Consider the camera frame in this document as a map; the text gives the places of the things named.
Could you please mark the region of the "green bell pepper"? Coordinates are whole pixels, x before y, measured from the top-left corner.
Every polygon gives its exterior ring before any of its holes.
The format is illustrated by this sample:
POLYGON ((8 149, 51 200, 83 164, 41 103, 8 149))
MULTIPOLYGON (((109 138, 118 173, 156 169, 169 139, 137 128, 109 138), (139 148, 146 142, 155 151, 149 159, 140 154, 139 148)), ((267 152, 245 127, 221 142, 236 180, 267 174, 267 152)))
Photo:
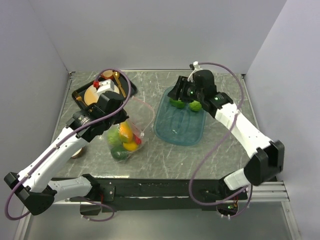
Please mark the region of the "green bell pepper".
POLYGON ((177 109, 183 109, 184 107, 185 107, 185 103, 184 102, 182 102, 181 100, 174 100, 174 99, 172 99, 172 98, 170 98, 169 99, 169 103, 173 106, 173 107, 175 107, 175 108, 177 108, 177 109))

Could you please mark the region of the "small green cabbage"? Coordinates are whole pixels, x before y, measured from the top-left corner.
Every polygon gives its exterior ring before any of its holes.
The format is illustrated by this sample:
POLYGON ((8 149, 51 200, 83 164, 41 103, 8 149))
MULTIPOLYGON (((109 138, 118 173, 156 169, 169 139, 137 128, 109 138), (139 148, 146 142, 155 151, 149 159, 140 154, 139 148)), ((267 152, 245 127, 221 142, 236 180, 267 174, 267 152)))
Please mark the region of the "small green cabbage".
POLYGON ((199 112, 202 109, 201 103, 195 100, 189 103, 188 106, 189 106, 189 109, 193 112, 199 112))

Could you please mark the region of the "yellow green mango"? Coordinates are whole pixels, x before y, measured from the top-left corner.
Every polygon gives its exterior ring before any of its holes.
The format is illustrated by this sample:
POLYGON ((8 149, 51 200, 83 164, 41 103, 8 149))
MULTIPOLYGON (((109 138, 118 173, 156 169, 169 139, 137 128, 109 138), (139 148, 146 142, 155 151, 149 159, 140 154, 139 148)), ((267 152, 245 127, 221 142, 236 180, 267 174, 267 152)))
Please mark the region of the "yellow green mango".
POLYGON ((118 132, 119 139, 122 143, 130 143, 133 140, 133 131, 126 121, 120 123, 118 132))

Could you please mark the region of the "large green cabbage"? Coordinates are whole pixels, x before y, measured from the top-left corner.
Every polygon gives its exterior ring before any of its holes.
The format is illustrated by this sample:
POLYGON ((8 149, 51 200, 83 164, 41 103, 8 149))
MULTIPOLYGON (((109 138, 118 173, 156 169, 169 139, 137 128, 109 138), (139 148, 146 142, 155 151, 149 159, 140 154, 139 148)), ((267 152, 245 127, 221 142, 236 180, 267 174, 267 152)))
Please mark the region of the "large green cabbage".
POLYGON ((107 131, 107 142, 111 146, 118 146, 122 143, 117 127, 112 127, 107 131))

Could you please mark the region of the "clear zip top bag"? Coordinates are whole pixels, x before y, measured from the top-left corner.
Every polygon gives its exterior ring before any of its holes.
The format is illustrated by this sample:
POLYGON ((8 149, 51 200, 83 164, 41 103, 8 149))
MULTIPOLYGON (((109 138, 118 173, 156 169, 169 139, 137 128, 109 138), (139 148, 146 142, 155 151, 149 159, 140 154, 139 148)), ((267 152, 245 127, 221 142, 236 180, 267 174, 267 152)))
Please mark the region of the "clear zip top bag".
POLYGON ((106 132, 110 154, 117 162, 126 161, 143 148, 155 119, 154 109, 135 96, 130 98, 124 110, 129 118, 106 132))

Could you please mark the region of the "red chili pepper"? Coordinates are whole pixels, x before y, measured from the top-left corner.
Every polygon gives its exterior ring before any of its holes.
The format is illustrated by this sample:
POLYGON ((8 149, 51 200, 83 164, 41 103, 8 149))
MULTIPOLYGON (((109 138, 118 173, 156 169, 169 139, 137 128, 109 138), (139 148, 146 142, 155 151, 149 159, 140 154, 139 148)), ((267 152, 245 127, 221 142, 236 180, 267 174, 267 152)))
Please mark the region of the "red chili pepper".
POLYGON ((137 145, 141 145, 141 144, 142 144, 142 140, 141 140, 138 136, 136 136, 136 135, 134 135, 134 141, 135 141, 135 143, 136 143, 137 145))

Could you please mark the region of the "yellow lemon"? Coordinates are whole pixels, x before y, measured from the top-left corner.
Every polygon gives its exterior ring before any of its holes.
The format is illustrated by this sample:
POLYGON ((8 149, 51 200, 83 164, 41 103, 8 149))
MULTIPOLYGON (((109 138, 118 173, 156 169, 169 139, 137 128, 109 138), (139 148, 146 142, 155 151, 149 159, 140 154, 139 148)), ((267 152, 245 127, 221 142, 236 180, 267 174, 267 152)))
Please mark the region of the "yellow lemon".
POLYGON ((135 152, 139 148, 139 145, 137 143, 135 143, 134 141, 123 142, 122 145, 123 145, 124 149, 129 152, 135 152))

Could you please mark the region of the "dark green avocado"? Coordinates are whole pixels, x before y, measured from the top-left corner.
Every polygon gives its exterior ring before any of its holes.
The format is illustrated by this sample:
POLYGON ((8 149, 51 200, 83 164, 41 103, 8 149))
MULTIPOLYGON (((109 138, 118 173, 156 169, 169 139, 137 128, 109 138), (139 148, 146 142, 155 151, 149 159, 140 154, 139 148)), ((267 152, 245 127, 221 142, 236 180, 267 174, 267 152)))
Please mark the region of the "dark green avocado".
POLYGON ((110 154, 116 161, 127 160, 130 156, 130 152, 127 151, 122 145, 114 146, 110 150, 110 154))

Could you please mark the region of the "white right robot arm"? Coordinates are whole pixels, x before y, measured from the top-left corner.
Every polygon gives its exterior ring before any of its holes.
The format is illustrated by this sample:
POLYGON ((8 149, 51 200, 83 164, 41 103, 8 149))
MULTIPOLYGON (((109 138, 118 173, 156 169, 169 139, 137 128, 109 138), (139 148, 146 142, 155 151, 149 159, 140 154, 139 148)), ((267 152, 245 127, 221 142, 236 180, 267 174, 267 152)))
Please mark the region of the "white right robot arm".
POLYGON ((219 92, 210 70, 196 71, 192 77, 190 81, 186 76, 179 76, 168 97, 184 103, 199 102, 203 110, 231 132, 250 158, 245 167, 222 178, 219 195, 230 199, 237 189, 246 185, 259 186, 282 172, 284 144, 261 133, 226 93, 219 92))

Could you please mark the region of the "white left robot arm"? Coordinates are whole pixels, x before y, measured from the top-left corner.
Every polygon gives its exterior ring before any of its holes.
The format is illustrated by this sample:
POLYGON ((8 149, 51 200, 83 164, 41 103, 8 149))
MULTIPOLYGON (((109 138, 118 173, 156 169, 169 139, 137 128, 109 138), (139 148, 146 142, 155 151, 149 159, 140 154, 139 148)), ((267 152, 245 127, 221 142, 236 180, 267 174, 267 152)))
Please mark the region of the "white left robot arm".
POLYGON ((129 99, 129 96, 123 98, 116 92, 106 91, 96 103, 75 112, 56 140, 32 164, 19 173, 10 172, 4 177, 12 190, 10 195, 16 195, 34 216, 64 199, 84 197, 88 201, 95 200, 101 187, 90 174, 61 181, 52 178, 73 154, 96 136, 128 119, 124 106, 129 99))

